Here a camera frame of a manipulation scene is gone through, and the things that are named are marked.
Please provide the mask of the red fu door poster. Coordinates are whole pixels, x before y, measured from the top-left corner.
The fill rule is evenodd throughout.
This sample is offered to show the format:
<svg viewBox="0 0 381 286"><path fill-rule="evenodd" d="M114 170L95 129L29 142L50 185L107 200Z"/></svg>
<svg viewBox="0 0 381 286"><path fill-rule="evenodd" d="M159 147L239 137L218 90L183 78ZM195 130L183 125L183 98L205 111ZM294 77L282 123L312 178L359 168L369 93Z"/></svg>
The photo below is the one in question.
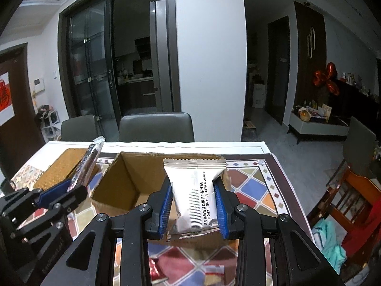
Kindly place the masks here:
<svg viewBox="0 0 381 286"><path fill-rule="evenodd" d="M9 73L6 72L0 77L0 125L4 125L14 116L15 112L12 104Z"/></svg>

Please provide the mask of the grey chair right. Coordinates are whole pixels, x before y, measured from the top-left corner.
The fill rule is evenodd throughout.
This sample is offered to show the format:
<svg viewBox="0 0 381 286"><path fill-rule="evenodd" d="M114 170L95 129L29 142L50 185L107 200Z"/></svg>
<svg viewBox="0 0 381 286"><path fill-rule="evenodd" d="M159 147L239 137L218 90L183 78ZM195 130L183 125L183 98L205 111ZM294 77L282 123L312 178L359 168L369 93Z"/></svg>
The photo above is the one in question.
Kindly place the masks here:
<svg viewBox="0 0 381 286"><path fill-rule="evenodd" d="M343 160L326 183L326 186L335 179L345 163L355 174L370 177L371 171L369 166L374 156L375 144L376 134L355 117L352 117L343 145Z"/></svg>

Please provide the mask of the white low cabinet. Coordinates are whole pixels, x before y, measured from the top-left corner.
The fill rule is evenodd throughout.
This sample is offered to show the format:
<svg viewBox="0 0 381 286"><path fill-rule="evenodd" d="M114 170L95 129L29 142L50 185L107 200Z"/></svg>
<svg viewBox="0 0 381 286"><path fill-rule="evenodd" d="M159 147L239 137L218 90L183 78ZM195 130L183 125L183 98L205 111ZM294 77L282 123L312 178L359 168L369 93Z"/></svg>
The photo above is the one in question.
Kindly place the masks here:
<svg viewBox="0 0 381 286"><path fill-rule="evenodd" d="M296 143L301 141L338 141L346 138L349 127L345 123L331 124L318 112L310 113L306 107L293 110L289 118L287 133L296 137Z"/></svg>

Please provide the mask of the teal cloth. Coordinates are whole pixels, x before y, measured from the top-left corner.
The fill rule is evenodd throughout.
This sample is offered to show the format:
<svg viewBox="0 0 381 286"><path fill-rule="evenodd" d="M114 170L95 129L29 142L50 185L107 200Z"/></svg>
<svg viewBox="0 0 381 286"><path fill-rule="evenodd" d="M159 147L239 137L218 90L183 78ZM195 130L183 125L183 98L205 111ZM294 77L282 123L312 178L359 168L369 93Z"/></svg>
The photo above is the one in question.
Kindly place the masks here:
<svg viewBox="0 0 381 286"><path fill-rule="evenodd" d="M336 238L336 229L332 221L321 219L312 229L315 244L326 257L337 274L346 261L346 251Z"/></svg>

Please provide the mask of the dark red snack packet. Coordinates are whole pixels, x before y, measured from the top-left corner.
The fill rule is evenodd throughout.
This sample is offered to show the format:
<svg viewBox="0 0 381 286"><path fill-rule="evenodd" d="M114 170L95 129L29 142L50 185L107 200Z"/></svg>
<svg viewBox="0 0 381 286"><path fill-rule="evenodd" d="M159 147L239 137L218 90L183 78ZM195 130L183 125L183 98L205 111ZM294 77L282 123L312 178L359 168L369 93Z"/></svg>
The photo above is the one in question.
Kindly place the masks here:
<svg viewBox="0 0 381 286"><path fill-rule="evenodd" d="M168 277L163 273L159 266L157 258L149 258L151 284L156 285L168 280Z"/></svg>

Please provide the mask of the red balloon decoration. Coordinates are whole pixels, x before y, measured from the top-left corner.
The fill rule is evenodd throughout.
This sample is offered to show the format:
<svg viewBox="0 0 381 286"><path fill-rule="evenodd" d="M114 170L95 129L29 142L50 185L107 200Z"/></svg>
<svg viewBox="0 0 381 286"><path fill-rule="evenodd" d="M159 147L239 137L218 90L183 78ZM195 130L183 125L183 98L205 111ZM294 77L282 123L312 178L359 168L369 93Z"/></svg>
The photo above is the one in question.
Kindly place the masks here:
<svg viewBox="0 0 381 286"><path fill-rule="evenodd" d="M335 96L339 95L339 90L334 80L337 79L337 70L333 62L328 62L325 70L316 70L314 73L313 84L316 87L324 84L328 91Z"/></svg>

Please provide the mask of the clear yellow cake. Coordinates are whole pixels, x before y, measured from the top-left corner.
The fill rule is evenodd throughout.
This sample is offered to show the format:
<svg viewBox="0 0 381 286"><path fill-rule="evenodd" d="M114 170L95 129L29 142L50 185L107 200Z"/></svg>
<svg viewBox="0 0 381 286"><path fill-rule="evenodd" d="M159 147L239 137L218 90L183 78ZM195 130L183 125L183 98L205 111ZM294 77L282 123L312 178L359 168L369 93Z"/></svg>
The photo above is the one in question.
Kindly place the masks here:
<svg viewBox="0 0 381 286"><path fill-rule="evenodd" d="M205 265L203 267L205 286L224 286L225 266L224 265Z"/></svg>

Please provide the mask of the long white snack stick packet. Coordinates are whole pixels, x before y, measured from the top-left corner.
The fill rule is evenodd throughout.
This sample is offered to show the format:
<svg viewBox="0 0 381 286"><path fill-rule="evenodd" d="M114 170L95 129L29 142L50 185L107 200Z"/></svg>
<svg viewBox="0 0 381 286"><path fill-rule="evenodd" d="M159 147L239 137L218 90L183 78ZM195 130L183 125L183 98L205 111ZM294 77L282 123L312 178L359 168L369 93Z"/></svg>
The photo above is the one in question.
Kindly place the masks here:
<svg viewBox="0 0 381 286"><path fill-rule="evenodd" d="M75 170L71 183L66 190L67 192L80 185L86 187L89 184L92 171L95 168L97 158L99 157L104 142L105 138L103 136L99 136L89 145L84 157L81 159L80 164Z"/></svg>

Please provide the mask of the colourful diamond pattern table mat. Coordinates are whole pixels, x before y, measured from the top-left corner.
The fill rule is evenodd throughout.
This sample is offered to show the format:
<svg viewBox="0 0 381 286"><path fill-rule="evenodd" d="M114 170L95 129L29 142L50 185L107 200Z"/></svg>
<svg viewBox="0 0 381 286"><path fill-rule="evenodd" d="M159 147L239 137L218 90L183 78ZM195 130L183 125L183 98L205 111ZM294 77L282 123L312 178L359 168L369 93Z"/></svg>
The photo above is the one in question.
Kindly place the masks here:
<svg viewBox="0 0 381 286"><path fill-rule="evenodd" d="M264 238L272 244L278 285L313 285L320 253L288 214L273 218L240 203L221 178L212 181L220 233L238 240L237 285L264 285ZM99 213L79 238L61 240L45 253L45 281L54 285L108 285L115 244L122 240L121 284L150 285L149 240L161 240L169 222L173 188L159 156L119 155L94 190L95 199L117 210Z"/></svg>

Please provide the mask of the white foil snack packet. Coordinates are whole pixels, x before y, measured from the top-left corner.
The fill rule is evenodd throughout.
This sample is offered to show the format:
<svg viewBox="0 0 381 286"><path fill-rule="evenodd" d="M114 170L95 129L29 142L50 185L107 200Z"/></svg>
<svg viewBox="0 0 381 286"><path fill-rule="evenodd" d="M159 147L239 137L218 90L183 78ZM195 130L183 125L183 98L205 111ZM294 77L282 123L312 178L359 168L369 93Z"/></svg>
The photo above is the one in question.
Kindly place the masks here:
<svg viewBox="0 0 381 286"><path fill-rule="evenodd" d="M218 226L213 181L226 169L219 159L164 159L175 201L176 234L196 233Z"/></svg>

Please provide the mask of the patterned tile placemat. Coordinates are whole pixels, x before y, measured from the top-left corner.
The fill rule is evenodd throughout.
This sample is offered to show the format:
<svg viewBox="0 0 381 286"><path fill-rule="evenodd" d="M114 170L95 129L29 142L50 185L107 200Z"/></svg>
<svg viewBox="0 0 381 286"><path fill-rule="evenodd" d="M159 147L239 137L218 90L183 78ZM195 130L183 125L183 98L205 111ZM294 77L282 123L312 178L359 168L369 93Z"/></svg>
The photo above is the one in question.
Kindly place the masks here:
<svg viewBox="0 0 381 286"><path fill-rule="evenodd" d="M28 188L32 190L37 180L43 175L43 171L31 165L22 166L13 176L11 181L15 190Z"/></svg>

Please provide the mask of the grey chair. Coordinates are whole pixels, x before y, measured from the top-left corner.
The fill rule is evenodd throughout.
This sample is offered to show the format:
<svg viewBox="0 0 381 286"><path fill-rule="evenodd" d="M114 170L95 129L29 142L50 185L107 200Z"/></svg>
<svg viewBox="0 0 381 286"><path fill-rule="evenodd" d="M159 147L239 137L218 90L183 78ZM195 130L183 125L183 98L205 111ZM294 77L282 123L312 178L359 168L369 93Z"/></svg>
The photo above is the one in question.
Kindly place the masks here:
<svg viewBox="0 0 381 286"><path fill-rule="evenodd" d="M94 115L67 119L61 124L61 141L90 142L98 137Z"/></svg>
<svg viewBox="0 0 381 286"><path fill-rule="evenodd" d="M375 144L376 134L355 117L352 117L343 145L343 160L326 183L326 186L335 179L345 163L355 174L370 177L371 171L369 166L374 156Z"/></svg>
<svg viewBox="0 0 381 286"><path fill-rule="evenodd" d="M131 114L120 121L121 142L192 143L192 118L185 112Z"/></svg>

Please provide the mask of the black mug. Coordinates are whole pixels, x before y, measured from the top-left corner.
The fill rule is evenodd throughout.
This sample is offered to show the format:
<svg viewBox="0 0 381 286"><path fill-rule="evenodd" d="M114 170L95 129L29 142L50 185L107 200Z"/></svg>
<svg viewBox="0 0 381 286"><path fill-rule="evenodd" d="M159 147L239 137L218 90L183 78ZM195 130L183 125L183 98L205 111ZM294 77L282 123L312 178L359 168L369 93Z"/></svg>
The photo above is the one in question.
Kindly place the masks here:
<svg viewBox="0 0 381 286"><path fill-rule="evenodd" d="M7 196L15 191L15 183L12 180L4 179L1 183L1 192Z"/></svg>

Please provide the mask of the white wall intercom panel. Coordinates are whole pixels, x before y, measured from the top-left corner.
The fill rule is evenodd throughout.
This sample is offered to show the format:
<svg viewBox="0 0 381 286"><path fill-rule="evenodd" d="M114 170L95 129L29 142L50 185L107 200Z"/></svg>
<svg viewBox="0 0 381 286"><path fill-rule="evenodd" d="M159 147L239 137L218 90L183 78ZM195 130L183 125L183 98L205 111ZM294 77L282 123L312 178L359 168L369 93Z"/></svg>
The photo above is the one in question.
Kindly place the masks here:
<svg viewBox="0 0 381 286"><path fill-rule="evenodd" d="M39 92L43 92L45 90L45 83L42 77L34 80L34 92L38 94Z"/></svg>

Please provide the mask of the orange wooden chair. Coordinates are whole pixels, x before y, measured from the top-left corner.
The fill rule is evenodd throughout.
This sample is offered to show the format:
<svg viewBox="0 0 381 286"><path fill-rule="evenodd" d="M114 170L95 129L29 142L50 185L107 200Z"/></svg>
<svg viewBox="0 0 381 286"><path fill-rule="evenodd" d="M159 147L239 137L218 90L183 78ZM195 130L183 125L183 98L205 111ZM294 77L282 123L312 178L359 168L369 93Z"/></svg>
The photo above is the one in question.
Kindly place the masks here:
<svg viewBox="0 0 381 286"><path fill-rule="evenodd" d="M367 177L347 169L337 186L327 188L307 220L313 228L328 216L346 231L340 243L346 252L340 273L364 267L380 242L380 189Z"/></svg>

